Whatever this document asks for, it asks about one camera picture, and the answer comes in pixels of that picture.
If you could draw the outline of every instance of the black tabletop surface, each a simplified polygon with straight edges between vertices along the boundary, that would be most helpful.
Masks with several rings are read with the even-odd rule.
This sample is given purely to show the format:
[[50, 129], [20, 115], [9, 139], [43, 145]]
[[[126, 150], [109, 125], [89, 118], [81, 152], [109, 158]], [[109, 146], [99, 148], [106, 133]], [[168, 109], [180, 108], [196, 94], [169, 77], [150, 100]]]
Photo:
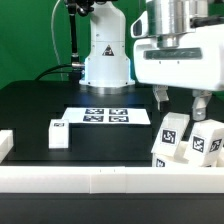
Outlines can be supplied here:
[[[191, 90], [170, 88], [171, 111], [191, 116]], [[67, 107], [145, 108], [150, 125], [70, 125], [68, 150], [48, 149], [51, 119]], [[19, 81], [0, 91], [0, 128], [13, 129], [15, 146], [1, 165], [151, 166], [151, 148], [166, 113], [152, 89], [100, 96], [69, 82]], [[207, 119], [224, 121], [213, 96]], [[188, 140], [194, 122], [183, 140]], [[223, 194], [1, 194], [0, 223], [223, 223]]]
[[[192, 91], [170, 88], [171, 112], [191, 116]], [[150, 125], [72, 124], [68, 150], [49, 150], [51, 119], [61, 119], [67, 107], [144, 108]], [[80, 91], [70, 82], [19, 81], [0, 91], [0, 128], [13, 129], [15, 146], [2, 165], [123, 165], [150, 166], [151, 149], [166, 113], [157, 110], [152, 89], [98, 95]], [[224, 120], [224, 102], [213, 96], [207, 119]], [[183, 140], [188, 140], [191, 120]]]

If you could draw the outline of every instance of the white paper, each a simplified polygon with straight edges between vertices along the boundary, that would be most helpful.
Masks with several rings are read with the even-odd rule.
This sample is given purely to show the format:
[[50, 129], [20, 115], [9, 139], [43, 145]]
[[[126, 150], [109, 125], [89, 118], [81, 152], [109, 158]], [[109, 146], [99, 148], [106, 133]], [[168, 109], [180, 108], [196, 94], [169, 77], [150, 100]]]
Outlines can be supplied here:
[[150, 124], [145, 109], [131, 108], [67, 108], [62, 119], [85, 124]]

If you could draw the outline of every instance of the white block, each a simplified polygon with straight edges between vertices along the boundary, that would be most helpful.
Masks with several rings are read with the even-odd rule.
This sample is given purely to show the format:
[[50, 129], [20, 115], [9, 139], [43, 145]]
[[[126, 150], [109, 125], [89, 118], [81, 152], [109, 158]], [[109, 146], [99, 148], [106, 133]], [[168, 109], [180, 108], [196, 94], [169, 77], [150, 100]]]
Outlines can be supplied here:
[[152, 153], [173, 157], [189, 120], [189, 115], [168, 113], [163, 119]]
[[224, 167], [224, 148], [221, 149], [217, 160], [217, 167]]
[[13, 132], [12, 130], [0, 131], [0, 163], [13, 147]]
[[68, 148], [69, 147], [69, 121], [54, 119], [51, 120], [49, 127], [49, 148]]
[[224, 141], [224, 124], [206, 120], [194, 124], [184, 158], [199, 166], [218, 159]]

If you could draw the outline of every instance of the warning label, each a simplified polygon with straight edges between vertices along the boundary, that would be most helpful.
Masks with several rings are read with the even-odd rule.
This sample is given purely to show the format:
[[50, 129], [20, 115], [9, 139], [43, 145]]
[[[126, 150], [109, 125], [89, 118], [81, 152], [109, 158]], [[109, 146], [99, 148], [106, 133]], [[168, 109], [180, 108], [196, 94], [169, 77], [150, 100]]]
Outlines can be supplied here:
[[111, 49], [111, 46], [108, 45], [106, 50], [103, 53], [103, 56], [114, 56], [114, 52]]

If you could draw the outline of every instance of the green wall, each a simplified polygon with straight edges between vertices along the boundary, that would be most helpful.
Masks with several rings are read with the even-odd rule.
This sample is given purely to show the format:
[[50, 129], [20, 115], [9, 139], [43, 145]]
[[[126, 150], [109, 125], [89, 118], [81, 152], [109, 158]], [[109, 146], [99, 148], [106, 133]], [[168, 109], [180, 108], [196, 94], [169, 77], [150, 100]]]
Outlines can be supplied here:
[[[44, 70], [57, 65], [50, 26], [56, 2], [57, 0], [0, 1], [0, 88], [16, 80], [33, 80]], [[129, 29], [139, 17], [138, 0], [119, 0], [115, 5], [127, 18], [126, 53], [132, 59], [134, 40], [130, 37]], [[224, 15], [224, 4], [211, 5], [210, 14]], [[84, 60], [90, 50], [89, 18], [78, 16], [77, 23], [79, 53]], [[63, 0], [56, 13], [55, 33], [61, 61], [69, 63], [69, 19]], [[132, 77], [135, 77], [133, 63]]]

